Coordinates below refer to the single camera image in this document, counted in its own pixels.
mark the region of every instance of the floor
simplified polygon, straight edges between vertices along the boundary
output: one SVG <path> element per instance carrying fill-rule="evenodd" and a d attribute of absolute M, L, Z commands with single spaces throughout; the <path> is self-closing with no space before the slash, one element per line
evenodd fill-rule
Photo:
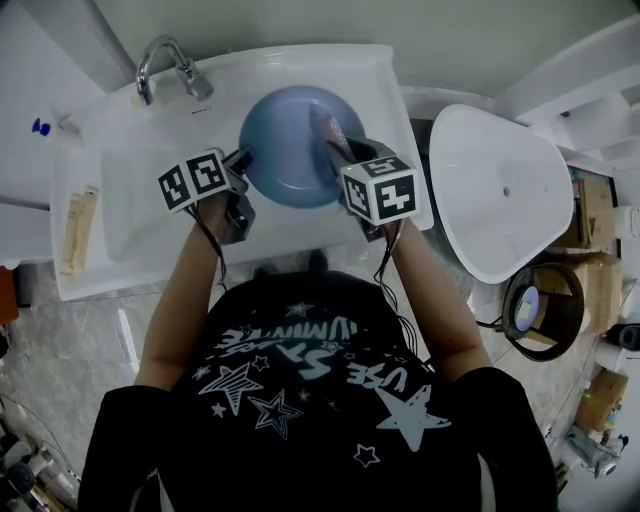
<path fill-rule="evenodd" d="M 438 247 L 437 231 L 426 236 Z M 382 251 L 383 247 L 374 243 L 336 246 L 326 252 L 332 269 L 372 280 Z M 500 290 L 475 281 L 444 251 L 437 254 L 460 292 L 470 297 L 472 309 L 479 316 L 494 315 L 491 310 L 497 311 Z M 274 263 L 281 271 L 292 271 L 301 267 L 302 257 L 282 257 Z M 227 283 L 233 286 L 249 279 L 257 265 L 230 268 Z M 52 264 L 24 266 L 22 275 L 22 287 L 31 295 L 32 307 L 21 310 L 20 318 L 9 328 L 12 350 L 0 368 L 0 393 L 23 403 L 47 423 L 71 468 L 80 474 L 102 397 L 134 380 L 144 333 L 164 283 L 61 302 Z M 385 281 L 399 296 L 401 314 L 415 324 L 395 268 L 388 269 Z M 217 296 L 219 291 L 214 289 L 212 302 Z M 552 427 L 549 442 L 558 458 L 562 443 L 553 439 L 562 437 L 571 423 L 580 383 L 593 368 L 593 338 L 576 340 L 560 359 L 534 363 L 514 350 L 502 334 L 481 331 L 494 365 L 524 386 L 540 428 L 546 431 Z M 428 353 L 422 340 L 420 345 L 419 357 L 425 359 Z M 5 412 L 14 428 L 53 445 L 46 430 L 23 409 L 7 402 Z"/>

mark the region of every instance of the sink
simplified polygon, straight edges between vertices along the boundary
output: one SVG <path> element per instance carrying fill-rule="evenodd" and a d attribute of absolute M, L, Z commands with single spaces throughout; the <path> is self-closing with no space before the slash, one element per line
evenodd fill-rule
<path fill-rule="evenodd" d="M 565 161 L 524 126 L 450 105 L 434 122 L 429 164 L 447 238 L 480 281 L 505 281 L 569 227 Z"/>
<path fill-rule="evenodd" d="M 420 165 L 408 115 L 391 67 L 392 49 L 378 45 L 303 45 L 231 53 L 197 63 L 215 87 L 198 102 L 185 94 L 173 70 L 155 75 L 156 101 L 132 103 L 133 85 L 73 113 L 85 147 L 57 148 L 52 185 L 52 241 L 59 268 L 68 202 L 87 185 L 100 190 L 85 271 L 58 278 L 63 299 L 151 283 L 170 274 L 192 220 L 167 214 L 157 177 L 171 163 L 209 148 L 230 154 L 243 123 L 260 100 L 292 86 L 312 86 L 344 100 L 366 135 Z M 423 173 L 421 213 L 433 217 Z M 249 238 L 224 249 L 228 264 L 364 240 L 355 219 L 336 201 L 292 208 L 272 201 L 250 183 L 256 211 Z"/>

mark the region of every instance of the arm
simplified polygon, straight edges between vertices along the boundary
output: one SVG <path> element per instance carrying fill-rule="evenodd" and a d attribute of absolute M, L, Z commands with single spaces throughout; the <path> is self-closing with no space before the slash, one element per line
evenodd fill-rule
<path fill-rule="evenodd" d="M 443 378 L 454 382 L 471 370 L 491 366 L 473 314 L 409 219 L 393 251 L 393 261 L 433 365 Z"/>
<path fill-rule="evenodd" d="M 226 209 L 224 194 L 200 205 L 203 221 L 218 240 L 226 229 Z M 137 385 L 171 390 L 184 373 L 207 318 L 217 264 L 218 255 L 194 225 L 151 318 Z"/>

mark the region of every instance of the faucet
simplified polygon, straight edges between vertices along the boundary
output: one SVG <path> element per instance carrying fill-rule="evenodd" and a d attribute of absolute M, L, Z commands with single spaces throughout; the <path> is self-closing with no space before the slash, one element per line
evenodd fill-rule
<path fill-rule="evenodd" d="M 170 36 L 160 36 L 151 41 L 149 46 L 145 48 L 144 55 L 136 71 L 138 96 L 140 96 L 140 101 L 144 105 L 149 106 L 153 103 L 153 94 L 151 94 L 151 89 L 149 88 L 149 67 L 160 48 L 169 50 L 176 63 L 176 72 L 191 96 L 195 96 L 198 101 L 204 101 L 213 94 L 213 85 L 198 71 L 193 60 L 184 56 L 176 40 Z"/>

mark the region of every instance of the hand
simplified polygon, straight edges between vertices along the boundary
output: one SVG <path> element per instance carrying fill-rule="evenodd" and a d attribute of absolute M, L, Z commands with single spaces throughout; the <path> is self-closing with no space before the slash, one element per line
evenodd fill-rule
<path fill-rule="evenodd" d="M 198 203 L 198 213 L 211 232 L 222 240 L 227 230 L 227 205 L 229 195 L 226 192 L 213 194 Z"/>

